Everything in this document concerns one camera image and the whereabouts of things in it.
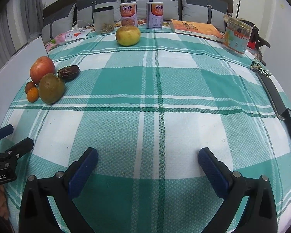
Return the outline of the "left hand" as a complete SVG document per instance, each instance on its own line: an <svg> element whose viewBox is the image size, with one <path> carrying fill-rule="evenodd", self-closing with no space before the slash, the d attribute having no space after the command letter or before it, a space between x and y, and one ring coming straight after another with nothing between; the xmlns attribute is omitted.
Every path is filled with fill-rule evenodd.
<svg viewBox="0 0 291 233"><path fill-rule="evenodd" d="M8 220L9 218L9 211L3 185L0 185L0 217L5 220Z"/></svg>

